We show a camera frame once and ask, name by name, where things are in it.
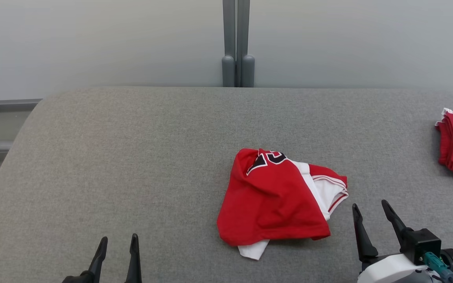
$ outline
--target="white trim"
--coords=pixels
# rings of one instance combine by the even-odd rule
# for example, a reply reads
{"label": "white trim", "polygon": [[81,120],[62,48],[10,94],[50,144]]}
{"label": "white trim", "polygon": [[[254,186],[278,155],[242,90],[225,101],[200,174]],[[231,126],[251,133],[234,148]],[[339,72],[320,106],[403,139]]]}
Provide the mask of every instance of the white trim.
{"label": "white trim", "polygon": [[307,187],[309,188],[314,199],[316,199],[316,202],[319,205],[319,209],[322,213],[322,216],[324,216],[324,219],[326,221],[328,221],[330,219],[330,213],[328,212],[329,208],[327,208],[325,206],[325,204],[322,202],[318,189],[316,188],[316,184],[314,183],[314,180],[312,179],[311,169],[310,169],[309,165],[307,163],[297,162],[297,161],[293,161],[291,159],[288,159],[288,160],[291,161],[298,168],[298,170],[300,171],[300,174],[302,174],[302,178],[304,179],[305,184],[307,184]]}
{"label": "white trim", "polygon": [[330,177],[328,175],[313,175],[312,179],[314,181],[321,180],[321,179],[329,179],[329,181],[336,182],[336,183],[338,183],[338,185],[342,186],[343,188],[345,188],[345,190],[347,190],[347,186],[345,185],[345,183],[342,180]]}
{"label": "white trim", "polygon": [[261,240],[252,245],[237,246],[237,248],[239,249],[241,256],[259,260],[261,258],[261,255],[265,251],[265,248],[267,247],[269,241],[270,240]]}
{"label": "white trim", "polygon": [[347,192],[347,190],[341,192],[340,194],[341,194],[341,196],[338,197],[338,201],[335,202],[334,204],[332,204],[332,206],[330,208],[330,212],[329,212],[330,215],[331,215],[331,213],[333,213],[333,211],[335,211],[335,208],[337,208],[338,205],[342,203],[342,201],[344,201],[345,199],[347,199],[349,197],[349,193]]}
{"label": "white trim", "polygon": [[444,108],[443,111],[442,111],[442,119],[440,121],[437,121],[435,123],[435,126],[438,127],[438,123],[441,123],[443,121],[443,119],[445,118],[445,114],[446,113],[451,113],[453,114],[453,111],[451,109],[448,109],[448,108]]}

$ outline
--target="white wall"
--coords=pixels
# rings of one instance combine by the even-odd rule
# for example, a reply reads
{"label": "white wall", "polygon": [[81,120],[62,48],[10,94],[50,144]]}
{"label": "white wall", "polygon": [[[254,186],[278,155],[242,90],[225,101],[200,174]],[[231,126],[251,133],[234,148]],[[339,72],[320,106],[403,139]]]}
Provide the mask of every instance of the white wall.
{"label": "white wall", "polygon": [[0,100],[85,86],[221,86],[220,0],[0,0]]}
{"label": "white wall", "polygon": [[255,86],[453,90],[453,0],[251,0]]}

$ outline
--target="teal connector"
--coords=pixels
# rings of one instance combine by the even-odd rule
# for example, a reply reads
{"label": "teal connector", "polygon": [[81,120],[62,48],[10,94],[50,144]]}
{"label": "teal connector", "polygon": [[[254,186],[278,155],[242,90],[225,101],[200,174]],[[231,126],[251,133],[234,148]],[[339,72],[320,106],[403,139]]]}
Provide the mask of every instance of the teal connector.
{"label": "teal connector", "polygon": [[434,253],[427,252],[424,254],[424,263],[435,272],[440,275],[440,278],[444,282],[451,283],[453,282],[453,272],[448,269],[446,265],[440,258],[438,258]]}

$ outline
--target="gray fabric surface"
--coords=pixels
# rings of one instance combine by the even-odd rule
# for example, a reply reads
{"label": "gray fabric surface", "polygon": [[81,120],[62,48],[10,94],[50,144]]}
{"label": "gray fabric surface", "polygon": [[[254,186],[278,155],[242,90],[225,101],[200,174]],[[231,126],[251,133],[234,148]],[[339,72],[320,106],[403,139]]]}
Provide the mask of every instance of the gray fabric surface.
{"label": "gray fabric surface", "polygon": [[[61,282],[109,238],[102,283],[123,282],[132,233],[144,282],[352,283],[351,206],[381,254],[399,249],[381,199],[453,247],[453,173],[434,123],[453,92],[90,88],[31,113],[0,168],[0,282]],[[243,147],[348,177],[324,240],[271,241],[259,262],[223,243],[216,217]]]}

